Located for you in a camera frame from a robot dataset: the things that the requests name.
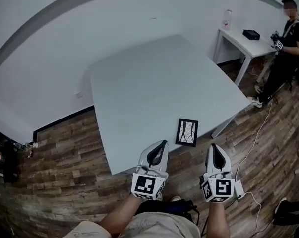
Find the black baseboard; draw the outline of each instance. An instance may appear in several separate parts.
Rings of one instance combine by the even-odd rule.
[[[70,115],[68,115],[68,116],[66,116],[66,117],[64,117],[64,118],[61,118],[61,119],[59,119],[59,120],[57,120],[57,121],[54,121],[54,122],[52,122],[52,123],[50,123],[50,124],[48,124],[48,125],[46,125],[46,126],[43,126],[42,128],[40,128],[40,129],[38,129],[38,130],[35,130],[34,131],[34,134],[33,134],[33,137],[32,137],[32,140],[33,140],[33,142],[37,142],[37,137],[38,137],[38,133],[39,132],[41,132],[41,131],[43,131],[43,130],[45,130],[45,129],[48,129],[48,128],[51,128],[52,126],[55,126],[55,125],[57,125],[57,124],[59,124],[59,123],[61,123],[61,122],[64,122],[64,121],[66,121],[66,120],[69,120],[69,119],[71,119],[71,118],[73,118],[73,117],[76,117],[76,116],[78,116],[78,115],[81,115],[81,114],[84,114],[84,113],[86,113],[86,112],[88,112],[88,111],[91,111],[91,110],[94,110],[94,106],[90,106],[90,107],[87,107],[87,108],[84,108],[84,109],[82,109],[82,110],[80,110],[80,111],[78,111],[78,112],[75,112],[75,113],[73,113],[73,114],[70,114]]]
[[[234,59],[234,60],[231,60],[231,61],[225,61],[225,62],[222,62],[222,63],[218,63],[217,66],[221,67],[221,66],[225,66],[225,65],[228,65],[228,64],[237,63],[237,62],[239,62],[239,60],[240,59]]]

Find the black box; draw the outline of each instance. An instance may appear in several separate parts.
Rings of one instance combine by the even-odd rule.
[[[255,32],[254,30],[245,30],[244,29],[243,35],[246,36],[249,40],[259,40],[259,38],[260,38],[259,33]]]

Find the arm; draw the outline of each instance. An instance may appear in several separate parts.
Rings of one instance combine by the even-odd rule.
[[[299,56],[299,42],[297,43],[297,47],[284,47],[283,50],[289,54]]]
[[[118,237],[134,217],[142,202],[144,199],[130,195],[120,206],[106,215],[99,225],[106,229],[112,237]]]
[[[230,229],[221,203],[210,203],[206,238],[230,238]]]

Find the white table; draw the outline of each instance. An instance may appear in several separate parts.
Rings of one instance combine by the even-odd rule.
[[[112,174],[138,164],[159,140],[175,145],[179,118],[217,136],[250,103],[206,55],[176,35],[124,50],[90,66],[94,107]]]
[[[271,44],[267,40],[265,40],[262,36],[257,41],[257,40],[249,40],[247,37],[245,37],[242,34],[242,32],[238,32],[236,30],[224,30],[220,28],[219,31],[220,33],[219,33],[217,45],[215,47],[214,55],[213,55],[213,62],[217,63],[218,61],[220,46],[223,37],[226,38],[228,41],[230,41],[245,55],[244,63],[239,71],[238,77],[235,80],[236,85],[240,84],[244,74],[246,73],[249,63],[253,58],[276,52],[276,50],[273,47],[271,47]],[[272,62],[272,58],[269,61],[267,61],[262,73],[257,79],[257,82],[259,82],[262,79],[271,62]]]

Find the black shirt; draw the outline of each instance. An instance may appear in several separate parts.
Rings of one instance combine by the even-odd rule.
[[[287,21],[285,25],[284,33],[288,30],[289,26],[291,26],[293,22],[294,22],[293,20]],[[283,39],[282,43],[284,44],[285,47],[297,47],[297,42],[299,42],[299,22],[290,29],[287,36]],[[292,55],[285,52],[284,57],[294,62],[296,65],[298,65],[299,63],[299,56]]]

